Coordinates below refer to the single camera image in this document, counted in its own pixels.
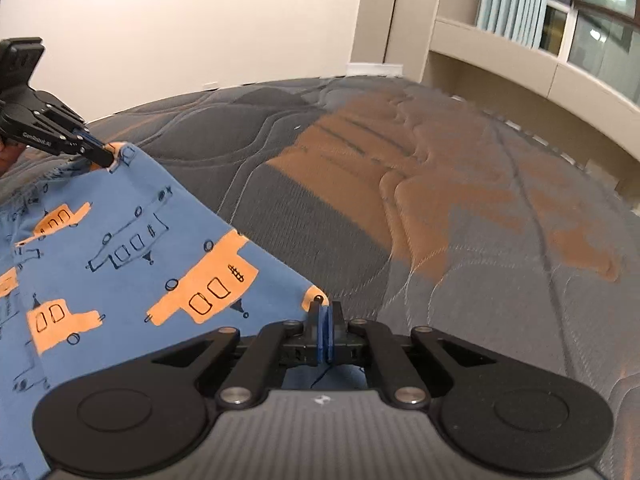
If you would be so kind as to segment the person's left hand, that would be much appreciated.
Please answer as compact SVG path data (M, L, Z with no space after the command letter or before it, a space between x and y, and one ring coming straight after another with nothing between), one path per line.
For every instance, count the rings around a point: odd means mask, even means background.
M21 157L26 146L12 141L0 142L0 176L6 174Z

